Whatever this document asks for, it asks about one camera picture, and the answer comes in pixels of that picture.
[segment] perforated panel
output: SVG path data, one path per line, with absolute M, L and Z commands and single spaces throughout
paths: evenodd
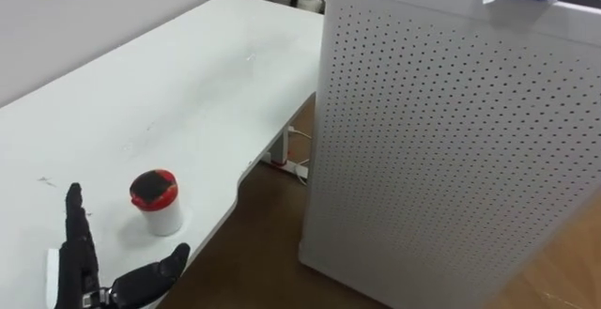
M 601 51 L 330 0 L 301 260 L 391 306 L 474 308 L 601 181 Z

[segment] red lid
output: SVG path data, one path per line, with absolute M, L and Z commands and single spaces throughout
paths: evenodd
M 165 209 L 176 200 L 176 177 L 164 169 L 146 172 L 133 181 L 130 196 L 131 202 L 140 210 Z

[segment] brown floor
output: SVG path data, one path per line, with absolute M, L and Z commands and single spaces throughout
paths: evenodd
M 310 133 L 313 104 L 295 123 Z M 309 141 L 290 138 L 291 157 Z M 259 164 L 239 203 L 160 306 L 216 308 L 385 308 L 298 262 L 306 187 Z M 565 228 L 486 309 L 600 309 L 601 202 Z

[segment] cup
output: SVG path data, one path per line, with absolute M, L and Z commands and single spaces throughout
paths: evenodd
M 164 169 L 145 172 L 130 186 L 131 202 L 146 218 L 148 230 L 156 236 L 176 233 L 183 224 L 177 197 L 176 177 Z

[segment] pegboard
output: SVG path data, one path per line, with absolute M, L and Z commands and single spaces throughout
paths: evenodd
M 481 307 L 601 187 L 601 33 L 574 27 L 600 12 L 327 3 L 300 260 L 394 308 Z

